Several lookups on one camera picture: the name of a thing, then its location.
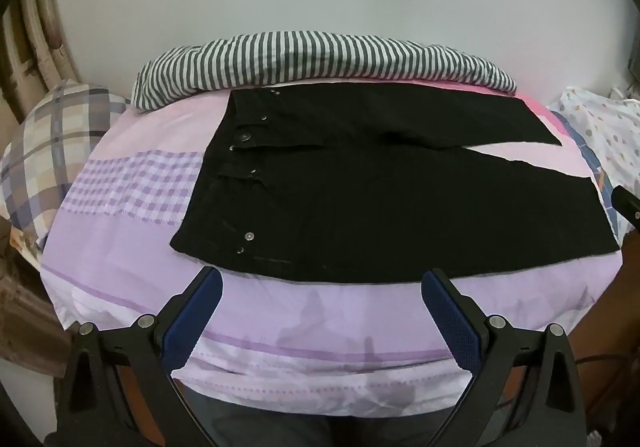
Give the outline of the grey white striped blanket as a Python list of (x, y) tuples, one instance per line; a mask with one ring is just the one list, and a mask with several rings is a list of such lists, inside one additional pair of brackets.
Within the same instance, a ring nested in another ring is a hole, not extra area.
[(314, 30), (268, 31), (172, 48), (140, 70), (130, 104), (151, 112), (200, 93), (314, 79), (454, 82), (508, 95), (518, 89), (489, 60), (449, 46)]

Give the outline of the white dotted pillow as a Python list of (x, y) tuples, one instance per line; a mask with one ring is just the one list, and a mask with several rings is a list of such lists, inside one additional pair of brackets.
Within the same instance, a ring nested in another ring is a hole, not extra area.
[(548, 109), (578, 145), (601, 190), (606, 215), (618, 241), (632, 225), (612, 207), (617, 186), (639, 193), (639, 102), (567, 89)]

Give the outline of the plaid pillow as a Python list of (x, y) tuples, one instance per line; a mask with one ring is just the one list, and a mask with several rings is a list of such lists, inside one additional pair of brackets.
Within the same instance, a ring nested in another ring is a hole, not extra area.
[(32, 108), (1, 159), (1, 216), (41, 250), (56, 212), (129, 100), (64, 80)]

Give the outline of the black pants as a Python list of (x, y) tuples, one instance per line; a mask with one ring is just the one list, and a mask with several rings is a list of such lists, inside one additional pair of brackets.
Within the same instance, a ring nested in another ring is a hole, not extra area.
[(416, 84), (237, 90), (171, 247), (298, 282), (413, 282), (613, 253), (589, 178), (483, 152), (560, 141), (521, 100)]

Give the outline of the wooden headboard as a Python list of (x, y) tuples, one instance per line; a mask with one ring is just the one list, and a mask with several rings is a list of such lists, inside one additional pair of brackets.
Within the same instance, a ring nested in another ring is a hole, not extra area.
[(12, 0), (1, 16), (1, 146), (61, 81), (77, 74), (56, 0)]

